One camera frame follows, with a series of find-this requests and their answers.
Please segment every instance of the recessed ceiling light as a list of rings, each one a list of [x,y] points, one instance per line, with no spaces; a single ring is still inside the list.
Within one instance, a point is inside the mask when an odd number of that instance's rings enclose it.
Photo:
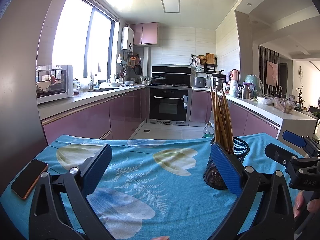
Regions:
[[[180,0],[161,0],[165,13],[180,13]]]

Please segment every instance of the finger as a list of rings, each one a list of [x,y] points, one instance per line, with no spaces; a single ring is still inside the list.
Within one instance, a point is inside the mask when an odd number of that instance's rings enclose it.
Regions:
[[[317,213],[320,210],[320,199],[311,200],[307,205],[307,209],[310,213]]]
[[[303,191],[300,191],[295,199],[295,204],[293,206],[293,217],[296,218],[300,215],[299,209],[304,203]]]
[[[296,197],[294,206],[297,210],[299,210],[302,207],[303,203],[304,203],[303,191],[300,191]]]
[[[156,238],[152,238],[151,240],[169,240],[169,236],[159,236]]]

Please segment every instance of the water heater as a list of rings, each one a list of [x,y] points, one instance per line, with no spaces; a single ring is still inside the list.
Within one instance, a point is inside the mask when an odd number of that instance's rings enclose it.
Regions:
[[[133,30],[130,27],[122,28],[121,49],[130,52],[133,50]]]

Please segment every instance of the white countertop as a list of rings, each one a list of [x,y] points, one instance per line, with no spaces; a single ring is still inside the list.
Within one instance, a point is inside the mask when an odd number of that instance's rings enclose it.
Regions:
[[[70,98],[58,99],[38,105],[40,120],[60,114],[64,111],[83,106],[98,100],[114,97],[123,93],[145,88],[147,85],[136,85],[129,88],[118,88],[104,92],[80,92]]]
[[[193,87],[192,90],[199,90],[199,91],[209,91],[210,92],[210,88],[196,88]],[[230,101],[233,101],[245,108],[248,108],[249,110],[256,112],[257,114],[262,115],[263,117],[273,121],[274,123],[277,123],[278,125],[281,126],[283,120],[314,120],[316,122],[316,119],[303,114],[301,112],[292,111],[292,114],[286,114],[283,113],[281,111],[279,111],[278,109],[275,109],[273,107],[273,105],[271,106],[266,106],[266,105],[262,105],[262,104],[258,104],[258,102],[256,100],[253,99],[241,99],[241,98],[236,98],[236,97],[232,97],[229,96],[228,94],[226,94],[226,98]]]

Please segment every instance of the chopsticks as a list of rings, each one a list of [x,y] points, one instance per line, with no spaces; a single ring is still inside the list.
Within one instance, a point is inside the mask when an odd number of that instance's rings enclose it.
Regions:
[[[231,126],[231,117],[226,95],[217,94],[217,89],[212,90],[211,101],[214,115],[214,136],[218,142],[229,154],[233,154],[233,133]]]

